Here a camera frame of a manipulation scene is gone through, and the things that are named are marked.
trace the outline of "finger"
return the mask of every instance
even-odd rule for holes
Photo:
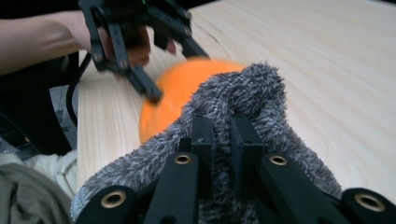
[[[173,40],[168,40],[168,43],[166,45],[166,50],[168,50],[169,53],[175,54],[176,55],[176,45]]]
[[[151,52],[149,33],[146,27],[138,27],[137,35],[137,43],[134,46],[128,48],[128,58],[131,63],[140,63],[142,60],[145,61]]]

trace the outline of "black metal frame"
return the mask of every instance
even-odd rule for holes
[[[154,31],[154,44],[166,49],[168,40],[173,39],[183,48],[183,55],[205,56],[207,54],[191,36],[191,14],[189,7],[213,2],[207,0],[81,0],[79,6],[84,14],[91,34],[92,59],[99,71],[110,70],[126,77],[135,89],[153,103],[162,93],[147,76],[142,66],[131,66],[127,47],[135,43],[136,28],[150,26]],[[115,60],[107,58],[98,33],[105,28],[114,46]]]
[[[255,202],[260,223],[396,223],[396,206],[368,189],[348,189],[341,200],[318,187],[295,161],[264,153],[247,118],[232,117],[235,197]],[[77,224],[198,223],[198,201],[210,199],[216,150],[210,119],[194,117],[190,139],[181,139],[158,181],[134,192],[123,186],[99,191]]]

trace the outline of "gray knit fabric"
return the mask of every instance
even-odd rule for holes
[[[234,113],[252,122],[265,150],[288,155],[314,184],[340,197],[341,188],[331,171],[288,125],[284,88],[277,69],[267,63],[253,64],[241,73],[213,76],[201,84],[166,131],[111,162],[83,185],[72,202],[72,217],[76,220],[90,198],[103,188],[123,185],[140,190],[158,178],[167,157],[177,151],[179,139],[191,137],[191,121],[196,114],[212,119],[217,145],[214,197],[211,202],[200,202],[200,223],[258,223],[253,203],[241,203],[233,196],[229,158],[230,116]]]

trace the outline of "wood grain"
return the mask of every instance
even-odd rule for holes
[[[224,0],[191,13],[193,36],[212,58],[279,68],[290,126],[344,189],[372,189],[396,203],[395,5]],[[183,60],[153,48],[146,71],[156,79]],[[126,81],[91,64],[79,86],[79,186],[139,146],[142,102]]]

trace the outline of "orange ball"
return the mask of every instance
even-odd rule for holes
[[[144,143],[165,130],[181,115],[181,108],[209,77],[229,72],[239,72],[245,66],[226,60],[191,58],[179,63],[161,75],[157,86],[163,98],[156,105],[146,100],[140,114],[139,137]]]

